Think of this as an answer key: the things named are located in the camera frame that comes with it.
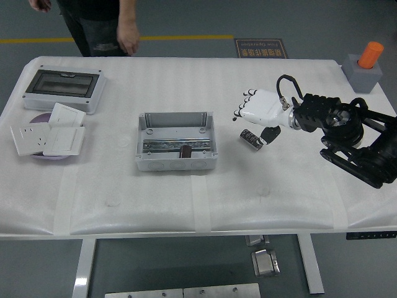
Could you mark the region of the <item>person's right hand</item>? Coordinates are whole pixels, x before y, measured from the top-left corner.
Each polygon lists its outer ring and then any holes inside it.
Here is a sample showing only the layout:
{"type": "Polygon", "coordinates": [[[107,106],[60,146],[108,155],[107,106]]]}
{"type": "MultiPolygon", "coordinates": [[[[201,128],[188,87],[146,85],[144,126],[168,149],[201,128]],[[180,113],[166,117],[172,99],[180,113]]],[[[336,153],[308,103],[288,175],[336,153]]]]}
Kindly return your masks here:
{"type": "Polygon", "coordinates": [[[47,13],[51,10],[50,0],[29,0],[30,7],[37,12],[47,13]]]}

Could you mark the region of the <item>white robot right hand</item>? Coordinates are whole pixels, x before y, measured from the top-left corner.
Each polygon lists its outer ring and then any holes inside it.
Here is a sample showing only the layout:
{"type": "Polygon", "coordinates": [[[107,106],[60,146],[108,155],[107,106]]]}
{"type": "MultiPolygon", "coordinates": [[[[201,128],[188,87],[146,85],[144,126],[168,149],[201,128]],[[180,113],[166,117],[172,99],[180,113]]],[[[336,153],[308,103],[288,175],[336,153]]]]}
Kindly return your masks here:
{"type": "Polygon", "coordinates": [[[281,133],[281,126],[299,130],[300,125],[293,115],[294,108],[290,98],[263,89],[250,89],[244,94],[245,99],[234,111],[233,120],[242,118],[250,123],[263,126],[260,136],[245,129],[240,137],[256,150],[273,142],[281,133]]]}

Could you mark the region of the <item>person's left hand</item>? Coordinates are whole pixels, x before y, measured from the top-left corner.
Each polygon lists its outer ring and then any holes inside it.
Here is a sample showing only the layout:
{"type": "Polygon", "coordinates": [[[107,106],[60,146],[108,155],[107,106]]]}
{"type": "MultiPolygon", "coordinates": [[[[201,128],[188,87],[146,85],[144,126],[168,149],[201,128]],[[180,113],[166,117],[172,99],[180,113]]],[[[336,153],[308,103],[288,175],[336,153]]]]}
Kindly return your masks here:
{"type": "Polygon", "coordinates": [[[138,51],[140,33],[135,21],[118,22],[117,41],[128,56],[133,56],[138,51]]]}

